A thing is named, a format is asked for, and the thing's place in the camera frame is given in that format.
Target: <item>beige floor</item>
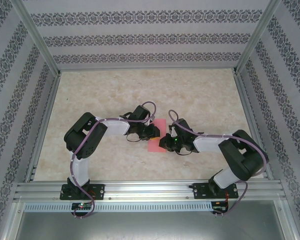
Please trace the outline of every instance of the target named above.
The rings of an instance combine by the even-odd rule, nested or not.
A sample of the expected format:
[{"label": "beige floor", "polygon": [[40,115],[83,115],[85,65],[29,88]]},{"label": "beige floor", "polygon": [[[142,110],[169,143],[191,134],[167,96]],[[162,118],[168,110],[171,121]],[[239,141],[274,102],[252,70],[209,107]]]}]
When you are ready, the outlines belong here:
[{"label": "beige floor", "polygon": [[[156,118],[166,119],[167,124],[171,124],[168,110],[174,109],[197,132],[249,131],[230,69],[65,72],[34,180],[67,179],[70,158],[63,138],[83,113],[118,117],[145,101],[157,104]],[[108,136],[90,157],[89,177],[119,181],[209,179],[226,166],[218,153],[178,156],[148,152],[145,141],[131,143],[122,135]]]}]

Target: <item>robotic arm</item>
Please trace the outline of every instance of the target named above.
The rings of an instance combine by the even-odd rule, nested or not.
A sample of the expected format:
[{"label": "robotic arm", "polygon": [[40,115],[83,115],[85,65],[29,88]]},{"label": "robotic arm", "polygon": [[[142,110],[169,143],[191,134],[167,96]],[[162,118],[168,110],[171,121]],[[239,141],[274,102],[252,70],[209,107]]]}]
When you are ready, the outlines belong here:
[{"label": "robotic arm", "polygon": [[[154,112],[144,107],[144,104],[152,103]],[[71,158],[70,172],[61,189],[61,200],[91,200],[92,211],[84,217],[93,213],[95,208],[94,200],[102,200],[104,193],[103,184],[90,184],[88,176],[89,156],[96,150],[103,136],[137,134],[139,140],[149,140],[160,137],[159,129],[152,121],[156,112],[156,105],[153,102],[145,102],[139,105],[133,112],[128,112],[118,118],[101,119],[86,112],[69,129],[64,136],[66,148]],[[159,146],[180,155],[181,149],[185,148],[190,153],[216,152],[222,153],[229,167],[222,169],[212,176],[208,183],[194,183],[189,186],[193,189],[195,199],[222,199],[238,198],[238,193],[228,195],[227,190],[236,190],[238,181],[247,181],[250,177],[264,171],[269,161],[266,153],[253,141],[243,130],[238,130],[232,135],[203,135],[203,132],[194,132],[183,118],[173,120],[169,126],[170,133],[167,133]],[[225,213],[220,206],[213,207],[214,214]]]},{"label": "robotic arm", "polygon": [[[140,140],[160,137],[159,129],[151,123],[153,119],[154,117],[150,118],[150,111],[142,105],[137,106],[133,112],[128,112],[118,118],[101,119],[90,112],[84,113],[64,136],[66,148],[69,150],[70,156],[73,156],[71,159],[73,173],[67,179],[68,187],[65,189],[65,196],[77,199],[85,197],[85,194],[78,189],[78,185],[88,192],[90,187],[89,157],[104,136],[137,134]],[[81,149],[74,155],[87,137],[84,131],[90,131],[89,136]]]},{"label": "robotic arm", "polygon": [[159,146],[170,152],[180,153],[181,149],[185,148],[191,153],[215,152],[223,154],[229,167],[210,178],[208,188],[214,196],[240,180],[247,181],[263,167],[262,156],[251,145],[243,142],[244,140],[256,146],[263,153],[266,161],[269,161],[266,153],[244,130],[238,130],[232,134],[233,137],[243,141],[229,138],[226,135],[224,137],[197,136],[193,134],[194,132],[183,118],[170,125],[169,130],[170,133],[167,133],[160,140]]}]

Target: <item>patterned wallpaper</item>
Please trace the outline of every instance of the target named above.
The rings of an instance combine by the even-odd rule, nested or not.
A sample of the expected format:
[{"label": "patterned wallpaper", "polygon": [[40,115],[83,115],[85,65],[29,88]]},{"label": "patterned wallpaper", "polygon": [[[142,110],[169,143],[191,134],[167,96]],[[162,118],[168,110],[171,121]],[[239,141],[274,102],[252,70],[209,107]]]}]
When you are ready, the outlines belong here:
[{"label": "patterned wallpaper", "polygon": [[240,74],[300,233],[300,0],[280,3]]},{"label": "patterned wallpaper", "polygon": [[53,81],[11,3],[0,0],[0,226],[25,180]]},{"label": "patterned wallpaper", "polygon": [[234,67],[269,0],[25,0],[61,70]]}]

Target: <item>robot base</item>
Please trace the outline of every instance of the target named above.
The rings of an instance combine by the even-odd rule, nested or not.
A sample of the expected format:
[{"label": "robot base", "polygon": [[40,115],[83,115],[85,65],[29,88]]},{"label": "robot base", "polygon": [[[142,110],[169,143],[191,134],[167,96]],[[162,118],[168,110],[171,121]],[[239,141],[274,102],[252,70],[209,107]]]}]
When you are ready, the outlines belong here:
[{"label": "robot base", "polygon": [[[94,200],[103,200],[105,195],[104,184],[90,184],[90,180],[82,186],[82,188],[90,194]],[[77,186],[75,186],[70,178],[67,184],[61,187],[60,200],[90,200]]]},{"label": "robot base", "polygon": [[209,183],[194,183],[190,185],[189,188],[193,189],[194,199],[224,199],[228,193],[229,199],[237,199],[238,189],[235,183],[229,185],[225,189],[220,189],[216,194],[214,194],[210,188]]}]

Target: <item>pink square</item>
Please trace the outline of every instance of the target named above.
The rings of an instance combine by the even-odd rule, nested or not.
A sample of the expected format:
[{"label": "pink square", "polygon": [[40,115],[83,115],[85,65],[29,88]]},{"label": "pink square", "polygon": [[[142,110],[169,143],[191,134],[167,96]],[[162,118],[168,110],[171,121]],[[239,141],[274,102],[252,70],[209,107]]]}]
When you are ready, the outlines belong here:
[{"label": "pink square", "polygon": [[155,119],[153,124],[160,130],[160,137],[150,139],[148,141],[148,152],[151,153],[165,153],[166,150],[162,147],[159,147],[160,139],[166,135],[166,124],[167,121],[163,118]]}]

